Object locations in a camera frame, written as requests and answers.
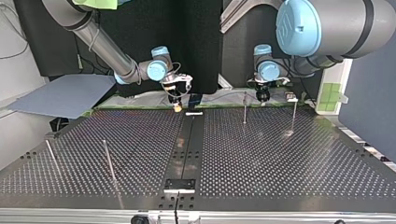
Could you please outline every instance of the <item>perforated metal table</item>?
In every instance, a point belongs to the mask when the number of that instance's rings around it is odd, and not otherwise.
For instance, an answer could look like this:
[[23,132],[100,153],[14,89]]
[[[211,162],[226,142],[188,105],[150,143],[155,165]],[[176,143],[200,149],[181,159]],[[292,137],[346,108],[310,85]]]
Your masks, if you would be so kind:
[[[299,108],[293,120],[290,107],[243,116],[96,111],[51,141],[57,160],[43,144],[1,171],[0,207],[396,214],[396,174],[325,118]],[[164,193],[168,179],[195,180],[195,193]]]

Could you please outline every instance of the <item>black backdrop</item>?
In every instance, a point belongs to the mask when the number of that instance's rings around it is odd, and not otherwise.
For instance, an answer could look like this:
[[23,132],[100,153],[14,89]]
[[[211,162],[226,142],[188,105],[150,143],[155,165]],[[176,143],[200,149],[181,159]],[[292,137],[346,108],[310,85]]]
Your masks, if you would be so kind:
[[[101,25],[138,62],[150,60],[153,48],[167,46],[173,60],[182,63],[182,72],[193,76],[192,92],[211,94],[218,88],[218,74],[235,87],[246,87],[246,80],[253,76],[253,49],[258,44],[272,45],[276,58],[288,57],[276,42],[276,10],[269,6],[253,8],[222,35],[219,18],[229,2],[133,0],[118,10],[102,10]],[[51,18],[41,0],[15,0],[15,5],[41,76],[78,73],[73,34]],[[87,47],[79,45],[81,54],[95,63]],[[317,89],[318,80],[312,85],[307,80],[307,88]],[[161,87],[157,82],[145,81],[141,86],[118,85],[118,89],[127,97]]]

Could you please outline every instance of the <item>robotic arm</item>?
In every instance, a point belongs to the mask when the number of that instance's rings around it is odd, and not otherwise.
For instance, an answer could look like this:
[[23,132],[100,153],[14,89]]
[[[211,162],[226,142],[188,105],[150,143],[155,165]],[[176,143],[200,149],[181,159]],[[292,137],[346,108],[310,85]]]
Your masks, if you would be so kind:
[[257,98],[269,100],[268,84],[285,77],[312,77],[321,69],[383,47],[396,29],[396,13],[385,0],[235,0],[221,16],[226,33],[250,9],[278,9],[276,39],[293,56],[274,59],[269,45],[254,49]]
[[[74,32],[90,50],[93,50],[115,74],[120,84],[140,83],[152,79],[162,83],[169,95],[169,101],[178,112],[181,97],[191,89],[192,77],[179,74],[174,69],[167,47],[158,47],[151,54],[152,61],[137,63],[114,43],[114,41],[94,21],[93,9],[78,6],[72,0],[42,0],[49,14],[66,30]],[[177,89],[178,82],[186,83],[186,92]]]
[[[49,14],[65,29],[74,32],[115,73],[120,84],[152,79],[161,82],[176,111],[180,98],[191,89],[192,78],[178,74],[166,47],[151,54],[152,61],[138,64],[124,54],[106,32],[95,23],[92,8],[77,6],[72,0],[42,0]],[[276,38],[291,60],[274,59],[269,45],[254,50],[257,98],[269,100],[267,84],[290,74],[310,77],[318,70],[359,58],[384,46],[396,29],[396,13],[385,0],[234,0],[221,16],[221,31],[227,32],[251,8],[277,8]],[[186,92],[177,89],[186,83]]]

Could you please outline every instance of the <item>cable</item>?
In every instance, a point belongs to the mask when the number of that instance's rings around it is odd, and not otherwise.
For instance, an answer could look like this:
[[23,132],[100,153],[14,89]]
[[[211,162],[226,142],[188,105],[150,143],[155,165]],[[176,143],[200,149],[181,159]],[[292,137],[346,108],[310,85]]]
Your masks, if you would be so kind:
[[309,99],[311,100],[312,104],[314,104],[314,106],[317,107],[317,103],[315,103],[314,98],[312,98],[311,94],[309,94],[309,92],[308,92],[308,90],[306,89],[306,86],[305,86],[305,84],[304,84],[302,78],[300,78],[300,82],[301,82],[301,85],[302,85],[303,88],[304,88],[304,91],[306,92],[306,95],[307,95],[307,96],[309,97]]
[[[93,62],[91,62],[90,60],[82,57],[81,55],[81,50],[79,48],[79,44],[78,44],[78,40],[76,35],[74,35],[74,39],[75,39],[75,44],[76,44],[76,49],[77,49],[77,55],[78,55],[78,59],[82,60],[83,62],[87,63],[88,65],[90,65],[92,67],[92,73],[95,73],[95,69],[98,70],[99,72],[101,72],[102,74],[107,74],[107,72],[103,71],[102,69],[98,68],[95,66],[95,64]],[[84,68],[79,70],[79,73],[81,74],[84,71]]]
[[305,59],[311,66],[313,66],[314,68],[317,68],[317,69],[328,69],[328,68],[334,67],[336,64],[338,64],[338,63],[332,63],[332,65],[329,65],[329,66],[319,66],[317,64],[314,64],[309,57],[306,57]]
[[293,71],[293,70],[291,69],[291,66],[286,66],[284,63],[280,63],[280,62],[277,62],[277,61],[275,61],[275,60],[263,60],[262,63],[264,63],[264,62],[276,63],[277,65],[281,66],[283,69],[285,69],[286,71],[288,71],[288,74],[291,74],[292,77],[312,77],[312,76],[315,75],[315,73],[302,74],[302,73],[299,73],[299,72],[297,72],[297,71]]
[[88,51],[92,52],[92,47],[96,42],[96,39],[98,38],[100,32],[101,32],[101,12],[99,10],[96,10],[96,22],[98,23],[98,30],[96,31],[95,36],[92,38],[91,44],[88,47]]
[[[10,11],[15,15],[15,17],[16,17],[17,19],[19,19],[19,16],[18,16],[17,11],[15,11],[15,9],[12,8],[11,6],[7,5],[7,4],[4,3],[4,2],[0,2],[0,7],[5,7],[5,8],[7,8],[8,10],[10,10]],[[26,42],[26,45],[25,45],[25,47],[24,47],[24,49],[23,49],[22,51],[20,51],[19,53],[13,54],[13,55],[5,56],[5,57],[0,57],[0,60],[18,57],[18,56],[22,55],[24,52],[26,52],[26,50],[28,50],[28,48],[29,48],[29,43],[28,43],[27,40],[26,40],[26,36],[25,36],[25,34],[24,34],[22,28],[21,28],[21,32],[19,32],[18,29],[17,29],[17,28],[14,26],[14,24],[11,22],[11,20],[9,19],[9,17],[3,12],[3,10],[1,9],[0,11],[2,12],[3,16],[6,18],[6,20],[8,21],[8,23],[11,25],[12,29],[14,30],[14,32],[15,32],[20,38],[22,38],[22,39]]]
[[186,92],[181,93],[181,95],[179,95],[179,96],[175,96],[175,95],[169,93],[169,91],[167,91],[167,90],[165,90],[165,92],[166,92],[166,94],[168,94],[169,96],[172,96],[172,97],[174,97],[174,98],[181,98],[181,97],[183,97],[183,96],[189,94],[189,91],[190,91],[190,90],[191,90],[191,88],[189,88],[188,90],[186,90]]
[[18,57],[18,56],[22,55],[24,52],[26,52],[26,50],[28,50],[28,48],[29,48],[29,44],[26,43],[25,48],[21,52],[13,54],[13,55],[6,56],[6,57],[0,57],[0,60]]
[[[19,15],[18,15],[18,13],[17,13],[17,11],[16,11],[14,8],[12,8],[11,6],[7,5],[7,4],[4,3],[4,2],[0,2],[0,7],[1,7],[1,6],[7,8],[8,10],[10,10],[10,11],[14,14],[14,16],[15,16],[17,19],[20,18]],[[8,23],[9,23],[9,24],[11,25],[11,27],[14,29],[15,33],[17,33],[18,36],[20,36],[24,41],[26,41],[26,35],[25,35],[25,33],[23,32],[22,28],[21,28],[21,32],[19,32],[18,29],[17,29],[17,27],[14,26],[14,24],[11,22],[11,20],[8,18],[8,16],[3,12],[3,10],[1,10],[1,11],[2,11],[2,13],[3,13],[3,16],[4,16],[4,17],[6,18],[6,20],[8,21]]]
[[15,114],[15,113],[17,113],[17,111],[9,112],[9,113],[5,114],[4,116],[0,117],[0,119],[6,118],[6,117],[8,117],[8,116],[10,116],[12,114]]

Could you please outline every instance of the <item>white wall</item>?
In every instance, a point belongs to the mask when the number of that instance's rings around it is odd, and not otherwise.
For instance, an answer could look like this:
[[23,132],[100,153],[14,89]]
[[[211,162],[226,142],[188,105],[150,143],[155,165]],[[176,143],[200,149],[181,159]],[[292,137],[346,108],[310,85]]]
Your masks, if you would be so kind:
[[[0,0],[13,6],[12,0]],[[21,52],[26,42],[20,38],[2,11],[21,29],[18,19],[7,9],[0,9],[0,58]],[[50,117],[12,112],[5,106],[18,97],[45,84],[30,49],[21,56],[0,59],[0,169],[15,161],[21,154],[37,146],[50,132]]]

